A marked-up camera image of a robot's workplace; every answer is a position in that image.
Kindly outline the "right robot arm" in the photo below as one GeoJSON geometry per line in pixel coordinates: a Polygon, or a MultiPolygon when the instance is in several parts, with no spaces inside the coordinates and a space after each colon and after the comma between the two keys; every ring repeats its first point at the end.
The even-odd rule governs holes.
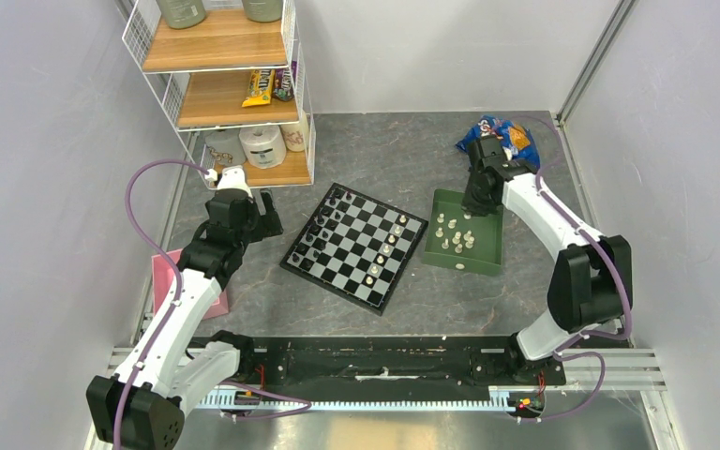
{"type": "Polygon", "coordinates": [[[632,250],[620,235],[606,236],[561,202],[531,162],[513,158],[492,135],[466,145],[469,179],[462,200],[473,216],[506,209],[536,235],[554,261],[547,309],[515,333],[503,370],[528,383],[541,362],[591,337],[625,341],[632,332],[632,250]]]}

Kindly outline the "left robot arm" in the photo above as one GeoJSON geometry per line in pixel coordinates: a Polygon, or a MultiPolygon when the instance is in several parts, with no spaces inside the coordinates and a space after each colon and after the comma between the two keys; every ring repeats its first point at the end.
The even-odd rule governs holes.
{"type": "Polygon", "coordinates": [[[217,184],[207,220],[177,261],[159,252],[174,276],[162,306],[114,373],[94,377],[86,390],[97,437],[115,449],[174,448],[201,400],[229,378],[247,382],[257,368],[252,339],[231,332],[214,334],[193,360],[180,363],[248,245],[282,233],[270,191],[255,199],[242,167],[203,174],[217,184]]]}

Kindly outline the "white toilet paper roll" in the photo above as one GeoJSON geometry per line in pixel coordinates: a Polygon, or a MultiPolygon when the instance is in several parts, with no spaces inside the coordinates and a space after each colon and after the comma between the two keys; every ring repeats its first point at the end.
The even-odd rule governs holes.
{"type": "Polygon", "coordinates": [[[242,127],[239,140],[247,162],[255,168],[274,168],[285,160],[287,148],[278,125],[242,127]]]}

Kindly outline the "green plastic tray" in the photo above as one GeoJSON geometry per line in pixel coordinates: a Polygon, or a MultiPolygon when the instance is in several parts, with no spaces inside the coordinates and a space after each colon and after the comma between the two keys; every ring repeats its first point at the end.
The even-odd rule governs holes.
{"type": "Polygon", "coordinates": [[[423,263],[445,269],[455,269],[483,276],[496,276],[503,269],[503,214],[493,213],[478,217],[466,213],[461,206],[461,192],[436,189],[432,197],[432,208],[425,235],[423,263]],[[437,216],[443,214],[444,222],[438,223],[437,216]],[[448,228],[448,222],[457,221],[454,229],[448,228]],[[437,238],[435,232],[441,228],[443,237],[437,238]],[[471,232],[472,248],[465,248],[463,234],[471,232]],[[458,244],[452,243],[456,233],[461,234],[458,244],[463,246],[459,254],[455,252],[458,244]],[[447,240],[448,249],[442,248],[447,240]]]}

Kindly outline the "white patterned mug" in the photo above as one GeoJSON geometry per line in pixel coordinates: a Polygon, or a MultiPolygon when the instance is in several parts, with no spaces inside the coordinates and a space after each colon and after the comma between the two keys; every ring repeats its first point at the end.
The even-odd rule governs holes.
{"type": "Polygon", "coordinates": [[[237,128],[209,131],[204,141],[208,154],[218,166],[243,165],[247,161],[237,128]]]}

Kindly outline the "blue chips bag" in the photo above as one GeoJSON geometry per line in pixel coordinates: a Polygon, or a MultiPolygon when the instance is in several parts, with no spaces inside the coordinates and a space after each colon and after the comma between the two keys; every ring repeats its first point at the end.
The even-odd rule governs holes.
{"type": "Polygon", "coordinates": [[[531,132],[511,120],[492,115],[483,115],[465,136],[456,142],[455,147],[458,151],[467,154],[472,142],[486,136],[497,138],[505,153],[512,159],[528,161],[536,169],[541,167],[536,141],[531,132]]]}

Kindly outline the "white cup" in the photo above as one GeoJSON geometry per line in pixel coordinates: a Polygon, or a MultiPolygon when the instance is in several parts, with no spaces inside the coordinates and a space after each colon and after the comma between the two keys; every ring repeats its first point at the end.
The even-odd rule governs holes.
{"type": "Polygon", "coordinates": [[[306,115],[296,123],[281,124],[281,136],[286,148],[291,152],[304,152],[309,144],[309,122],[306,115]]]}

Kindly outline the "pink plastic box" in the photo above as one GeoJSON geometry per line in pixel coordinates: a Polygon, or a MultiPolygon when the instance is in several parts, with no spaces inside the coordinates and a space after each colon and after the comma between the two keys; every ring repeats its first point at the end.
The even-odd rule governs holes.
{"type": "MultiPolygon", "coordinates": [[[[183,249],[168,251],[166,256],[152,258],[152,279],[154,289],[154,315],[164,315],[174,299],[178,278],[171,263],[178,264],[183,249]]],[[[174,321],[188,324],[211,319],[229,313],[228,295],[215,277],[207,277],[194,269],[182,269],[179,305],[174,321]]]]}

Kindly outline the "black white chessboard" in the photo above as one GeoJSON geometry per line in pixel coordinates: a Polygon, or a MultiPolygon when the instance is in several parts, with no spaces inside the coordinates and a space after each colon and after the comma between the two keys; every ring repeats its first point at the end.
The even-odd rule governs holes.
{"type": "Polygon", "coordinates": [[[280,267],[381,316],[428,221],[350,187],[333,184],[283,256],[280,267]],[[399,217],[407,217],[405,224],[399,217]],[[394,234],[396,226],[402,228],[394,234]],[[394,235],[396,242],[387,242],[394,235]],[[389,245],[388,254],[383,246],[389,245]],[[378,256],[384,263],[377,263],[378,256]],[[372,265],[379,272],[370,271],[372,265]],[[366,277],[373,277],[371,285],[366,277]]]}

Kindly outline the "brown candy bag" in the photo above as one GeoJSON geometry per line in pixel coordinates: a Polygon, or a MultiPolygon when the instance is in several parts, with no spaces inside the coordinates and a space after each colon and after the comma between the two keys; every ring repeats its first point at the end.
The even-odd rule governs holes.
{"type": "Polygon", "coordinates": [[[282,67],[275,71],[275,78],[272,88],[272,97],[279,101],[291,101],[295,98],[295,79],[297,62],[293,60],[288,67],[282,67]]]}

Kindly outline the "yellow candy bag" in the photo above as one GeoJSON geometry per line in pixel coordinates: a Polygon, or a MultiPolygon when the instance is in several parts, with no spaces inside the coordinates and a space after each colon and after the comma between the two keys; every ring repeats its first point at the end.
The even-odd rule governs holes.
{"type": "Polygon", "coordinates": [[[269,105],[272,100],[275,75],[276,71],[271,68],[252,70],[242,107],[249,108],[269,105]]]}

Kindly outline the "green bottle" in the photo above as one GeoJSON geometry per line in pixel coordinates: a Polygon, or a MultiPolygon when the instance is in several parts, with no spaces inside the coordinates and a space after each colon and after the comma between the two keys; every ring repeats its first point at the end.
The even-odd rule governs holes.
{"type": "Polygon", "coordinates": [[[246,17],[256,23],[279,21],[283,13],[283,0],[242,0],[246,17]]]}
{"type": "Polygon", "coordinates": [[[171,29],[186,29],[206,19],[202,0],[157,0],[160,14],[171,29]]]}

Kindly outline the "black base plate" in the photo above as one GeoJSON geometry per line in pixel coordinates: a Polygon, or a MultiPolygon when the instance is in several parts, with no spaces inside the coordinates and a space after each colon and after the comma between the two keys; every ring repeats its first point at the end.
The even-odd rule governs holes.
{"type": "Polygon", "coordinates": [[[484,400],[491,387],[563,386],[563,365],[514,363],[508,337],[256,337],[232,379],[291,398],[484,400]]]}

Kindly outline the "aluminium frame rail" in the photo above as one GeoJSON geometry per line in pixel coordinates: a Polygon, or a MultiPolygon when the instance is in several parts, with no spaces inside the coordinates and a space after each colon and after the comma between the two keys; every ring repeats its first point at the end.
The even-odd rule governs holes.
{"type": "Polygon", "coordinates": [[[559,125],[563,126],[572,115],[581,97],[592,81],[593,76],[603,63],[611,45],[619,35],[625,21],[628,19],[632,9],[637,3],[638,2],[636,0],[619,0],[617,2],[561,108],[555,115],[556,121],[559,125]]]}

